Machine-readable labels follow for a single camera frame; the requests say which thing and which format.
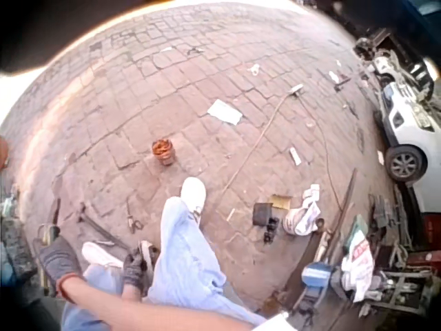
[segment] black glove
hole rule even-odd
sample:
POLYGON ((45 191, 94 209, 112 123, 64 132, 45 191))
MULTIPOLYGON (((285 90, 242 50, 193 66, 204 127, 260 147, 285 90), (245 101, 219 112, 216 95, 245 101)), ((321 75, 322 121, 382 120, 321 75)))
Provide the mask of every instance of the black glove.
POLYGON ((59 292, 63 280, 71 276, 82 277, 81 266, 75 251, 62 236, 46 247, 40 239, 35 239, 34 249, 41 267, 59 292))
POLYGON ((145 261, 139 249, 128 254, 123 265, 123 283, 133 285, 143 292, 143 273, 147 270, 145 261))

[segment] headlight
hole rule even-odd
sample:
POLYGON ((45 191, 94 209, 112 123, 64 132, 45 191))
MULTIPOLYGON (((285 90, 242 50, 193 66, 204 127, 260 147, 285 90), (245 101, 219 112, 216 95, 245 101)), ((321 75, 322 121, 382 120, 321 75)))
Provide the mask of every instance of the headlight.
POLYGON ((423 130, 435 132, 432 123, 430 122, 430 118, 426 114, 426 112, 419 107, 413 107, 412 109, 413 109, 413 116, 415 117, 415 121, 418 124, 418 126, 423 130))
POLYGON ((424 58, 423 61, 432 80, 436 81, 438 78, 440 78, 440 73, 436 67, 436 64, 434 64, 434 62, 428 57, 424 58))

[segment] jeans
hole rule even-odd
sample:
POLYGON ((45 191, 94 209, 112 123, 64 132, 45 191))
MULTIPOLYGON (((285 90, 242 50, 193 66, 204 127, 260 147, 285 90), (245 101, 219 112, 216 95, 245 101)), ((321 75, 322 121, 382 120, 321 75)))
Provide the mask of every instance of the jeans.
MULTIPOLYGON (((91 286, 121 295, 121 271, 91 265, 84 274, 91 286)), ((147 299, 151 303, 194 310, 219 312, 260 325, 265 319, 223 295, 226 277, 216 255, 179 197, 165 202, 161 219, 161 254, 156 262, 153 284, 147 299)), ((109 330, 87 310, 67 303, 62 330, 109 330)))

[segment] brick pavement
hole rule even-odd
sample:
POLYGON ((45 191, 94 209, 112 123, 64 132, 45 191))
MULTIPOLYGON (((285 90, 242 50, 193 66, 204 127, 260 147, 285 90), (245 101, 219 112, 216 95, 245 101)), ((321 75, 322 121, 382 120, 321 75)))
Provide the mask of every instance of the brick pavement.
POLYGON ((96 238, 75 223, 79 201, 128 243, 147 238, 159 245, 166 198, 179 193, 185 177, 197 176, 207 186, 211 209, 279 99, 303 83, 312 118, 288 99, 215 212, 202 221, 228 279, 250 307, 259 307, 285 284, 307 240, 279 229, 274 243, 264 246, 263 230, 251 226, 254 202, 289 194, 292 205, 299 205, 303 190, 319 183, 323 217, 331 221, 338 208, 317 123, 325 131, 340 200, 352 169, 360 170, 352 214, 367 216, 368 193, 390 194, 377 161, 381 145, 372 105, 355 79, 337 94, 317 71, 355 72, 352 42, 319 14, 225 3, 154 12, 82 43, 29 87, 1 126, 11 149, 8 184, 17 182, 21 189, 19 212, 28 236, 46 221, 52 183, 62 176, 62 232, 78 250, 96 238), (161 52, 166 47, 172 49, 161 52), (248 70, 255 63, 257 76, 248 70), (243 113, 237 126, 206 114, 216 99, 243 113), (354 102, 359 120, 343 109, 345 100, 354 102), (171 138, 176 148, 178 162, 168 168, 150 152, 161 137, 171 138), (298 167, 288 154, 291 146, 302 159, 298 167), (135 235, 125 222, 127 199, 132 214, 146 225, 135 235))

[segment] wheel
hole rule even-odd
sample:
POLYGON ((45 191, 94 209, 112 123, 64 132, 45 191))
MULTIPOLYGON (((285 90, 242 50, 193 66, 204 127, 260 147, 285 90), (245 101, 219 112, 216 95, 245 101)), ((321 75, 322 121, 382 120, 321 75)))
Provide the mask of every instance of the wheel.
POLYGON ((390 147, 386 151, 384 165, 395 181, 416 181, 425 172, 424 156, 413 146, 390 147))

